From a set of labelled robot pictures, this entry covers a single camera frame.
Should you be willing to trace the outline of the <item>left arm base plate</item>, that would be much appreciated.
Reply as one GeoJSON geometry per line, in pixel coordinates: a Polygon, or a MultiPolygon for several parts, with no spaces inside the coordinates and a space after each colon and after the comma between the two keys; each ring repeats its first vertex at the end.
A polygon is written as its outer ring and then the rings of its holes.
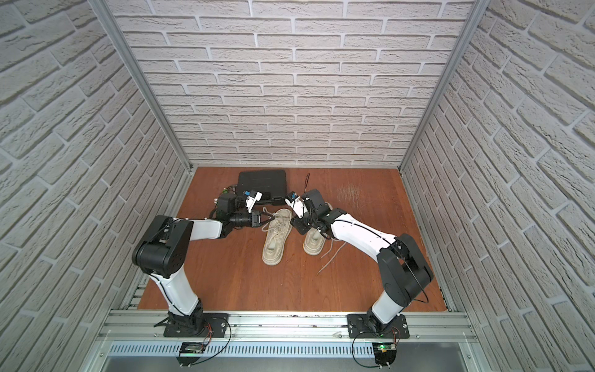
{"type": "Polygon", "coordinates": [[[168,313],[164,323],[164,337],[170,338],[224,338],[228,334],[229,313],[199,312],[191,316],[178,316],[168,313]]]}

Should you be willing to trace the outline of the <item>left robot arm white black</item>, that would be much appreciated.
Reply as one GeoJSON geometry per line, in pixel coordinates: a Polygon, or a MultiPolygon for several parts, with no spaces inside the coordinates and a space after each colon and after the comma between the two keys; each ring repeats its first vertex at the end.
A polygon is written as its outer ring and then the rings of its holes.
{"type": "Polygon", "coordinates": [[[262,194],[256,191],[221,194],[207,219],[156,216],[132,253],[132,262],[158,286],[164,296],[167,318],[158,322],[166,337],[222,337],[226,331],[223,313],[206,316],[184,271],[190,242],[226,238],[234,229],[259,228],[262,212],[254,210],[262,194]]]}

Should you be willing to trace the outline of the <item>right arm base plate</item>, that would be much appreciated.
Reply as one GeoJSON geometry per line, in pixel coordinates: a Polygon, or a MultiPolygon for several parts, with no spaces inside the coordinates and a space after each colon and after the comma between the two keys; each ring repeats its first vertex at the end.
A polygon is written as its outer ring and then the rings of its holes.
{"type": "Polygon", "coordinates": [[[381,339],[409,339],[407,319],[397,314],[389,323],[383,324],[372,313],[350,313],[346,316],[349,338],[357,336],[381,339]]]}

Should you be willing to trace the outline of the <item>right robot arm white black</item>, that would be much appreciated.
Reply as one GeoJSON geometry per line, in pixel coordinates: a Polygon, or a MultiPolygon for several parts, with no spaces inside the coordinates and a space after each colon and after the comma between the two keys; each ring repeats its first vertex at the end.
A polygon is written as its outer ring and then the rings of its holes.
{"type": "Polygon", "coordinates": [[[354,246],[377,262],[383,292],[367,311],[367,330],[377,335],[386,333],[420,294],[429,301],[425,289],[434,273],[413,237],[405,233],[397,237],[367,226],[348,212],[331,208],[317,189],[302,196],[291,192],[286,204],[294,212],[291,225],[300,234],[315,229],[325,238],[354,246]]]}

